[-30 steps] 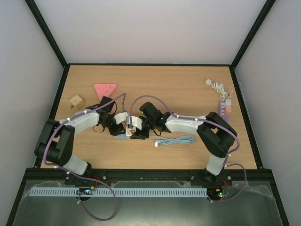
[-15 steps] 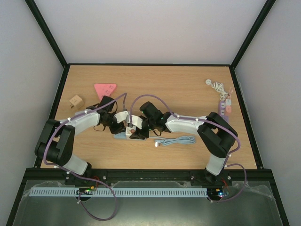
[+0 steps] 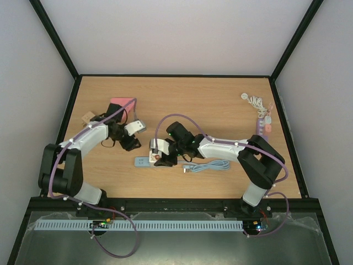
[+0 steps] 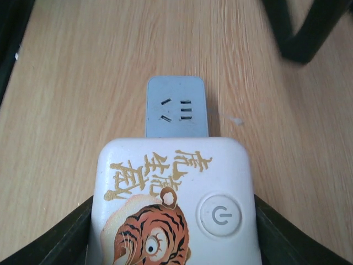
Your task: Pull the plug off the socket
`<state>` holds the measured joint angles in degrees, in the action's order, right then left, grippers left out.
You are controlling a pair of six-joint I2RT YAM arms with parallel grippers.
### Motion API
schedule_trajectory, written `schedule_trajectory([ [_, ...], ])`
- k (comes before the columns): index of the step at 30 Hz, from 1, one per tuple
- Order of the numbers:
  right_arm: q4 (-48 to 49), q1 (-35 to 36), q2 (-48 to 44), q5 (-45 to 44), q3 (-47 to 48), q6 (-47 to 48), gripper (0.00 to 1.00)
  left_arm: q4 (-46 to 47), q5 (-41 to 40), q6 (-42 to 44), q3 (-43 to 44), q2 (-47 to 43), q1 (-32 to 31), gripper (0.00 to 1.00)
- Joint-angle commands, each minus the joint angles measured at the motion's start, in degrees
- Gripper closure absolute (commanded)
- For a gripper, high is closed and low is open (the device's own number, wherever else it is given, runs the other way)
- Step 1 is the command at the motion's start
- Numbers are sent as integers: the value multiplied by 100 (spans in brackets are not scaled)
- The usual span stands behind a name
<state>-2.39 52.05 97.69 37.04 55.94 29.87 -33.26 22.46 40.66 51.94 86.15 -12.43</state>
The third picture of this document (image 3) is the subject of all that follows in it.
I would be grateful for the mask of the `white cube plug red pattern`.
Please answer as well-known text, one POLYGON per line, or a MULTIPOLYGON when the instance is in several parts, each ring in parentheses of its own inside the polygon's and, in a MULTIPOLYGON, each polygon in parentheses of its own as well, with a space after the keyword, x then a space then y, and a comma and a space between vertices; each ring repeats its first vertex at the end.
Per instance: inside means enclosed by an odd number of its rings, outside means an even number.
POLYGON ((148 159, 148 161, 149 161, 149 164, 150 164, 151 167, 153 167, 154 164, 160 159, 161 154, 162 153, 160 151, 158 151, 158 152, 155 152, 155 150, 150 150, 149 151, 149 159, 148 159))

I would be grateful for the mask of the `light blue power strip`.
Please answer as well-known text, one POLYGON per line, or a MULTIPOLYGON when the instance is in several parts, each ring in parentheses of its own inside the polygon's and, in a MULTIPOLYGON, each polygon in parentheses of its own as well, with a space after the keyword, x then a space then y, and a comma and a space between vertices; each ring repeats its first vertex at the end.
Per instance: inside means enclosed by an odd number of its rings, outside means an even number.
POLYGON ((136 168, 151 168, 154 167, 154 164, 149 161, 149 157, 136 157, 135 158, 135 167, 136 168))

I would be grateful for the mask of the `pink triangular power strip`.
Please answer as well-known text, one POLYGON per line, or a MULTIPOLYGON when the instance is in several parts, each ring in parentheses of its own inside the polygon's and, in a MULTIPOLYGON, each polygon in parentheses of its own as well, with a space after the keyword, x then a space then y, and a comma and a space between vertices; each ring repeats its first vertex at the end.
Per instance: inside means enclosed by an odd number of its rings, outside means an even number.
POLYGON ((116 114, 111 120, 117 124, 126 124, 128 120, 128 115, 133 114, 133 121, 137 120, 136 113, 136 98, 124 98, 124 97, 115 97, 111 98, 110 104, 107 109, 107 115, 110 116, 120 108, 125 107, 120 113, 116 114))

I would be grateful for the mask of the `beige dragon cube plug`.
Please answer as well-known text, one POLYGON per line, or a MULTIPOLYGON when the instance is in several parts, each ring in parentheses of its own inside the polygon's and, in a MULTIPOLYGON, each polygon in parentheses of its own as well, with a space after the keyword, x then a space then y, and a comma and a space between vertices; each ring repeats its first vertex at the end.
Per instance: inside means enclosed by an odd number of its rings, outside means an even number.
POLYGON ((89 124, 94 117, 95 114, 91 111, 88 111, 81 117, 81 120, 84 122, 84 124, 89 124))

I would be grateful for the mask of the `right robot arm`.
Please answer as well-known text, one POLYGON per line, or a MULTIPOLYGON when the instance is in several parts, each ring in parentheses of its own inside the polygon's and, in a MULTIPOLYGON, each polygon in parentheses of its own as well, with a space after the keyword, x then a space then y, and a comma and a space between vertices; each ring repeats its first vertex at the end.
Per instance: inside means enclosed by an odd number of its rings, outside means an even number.
POLYGON ((239 210, 253 216, 260 209, 260 202, 275 184, 282 170, 288 173, 284 158, 260 135, 249 139, 231 141, 206 134, 193 135, 180 122, 167 127, 166 139, 154 137, 149 143, 150 164, 153 167, 173 167, 179 157, 217 158, 238 162, 250 180, 241 197, 239 210))

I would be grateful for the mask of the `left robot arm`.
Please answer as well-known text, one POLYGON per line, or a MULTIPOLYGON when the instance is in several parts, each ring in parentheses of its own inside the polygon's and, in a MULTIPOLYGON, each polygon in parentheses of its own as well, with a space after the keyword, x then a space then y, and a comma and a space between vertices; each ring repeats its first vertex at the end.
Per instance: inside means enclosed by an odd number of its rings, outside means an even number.
POLYGON ((92 118, 77 135, 59 144, 48 144, 43 151, 39 188, 52 199, 69 198, 83 204, 103 204, 106 192, 84 181, 82 160, 99 143, 111 139, 126 151, 141 147, 135 137, 146 129, 137 116, 127 121, 137 100, 127 98, 125 105, 111 103, 104 114, 92 118))

